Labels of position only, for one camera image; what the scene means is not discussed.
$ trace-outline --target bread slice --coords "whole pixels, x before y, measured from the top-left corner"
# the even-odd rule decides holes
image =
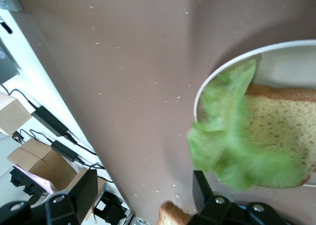
[[[172,202],[167,201],[159,208],[159,220],[156,225],[186,225],[190,220],[190,215]]]
[[[308,181],[316,172],[316,90],[251,84],[245,96],[251,144],[299,155],[306,168],[302,183]]]

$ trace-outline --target power adapter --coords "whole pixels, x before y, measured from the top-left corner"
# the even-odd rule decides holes
[[[47,129],[53,132],[56,136],[65,136],[68,128],[61,123],[52,113],[50,113],[44,106],[36,108],[31,114],[42,123]]]
[[[17,131],[15,131],[12,136],[11,136],[12,139],[14,139],[16,142],[18,143],[22,143],[24,137]]]
[[[84,164],[84,162],[78,157],[78,154],[76,152],[72,151],[70,148],[66,147],[57,140],[55,140],[51,144],[51,148],[71,162],[77,161],[81,164]]]

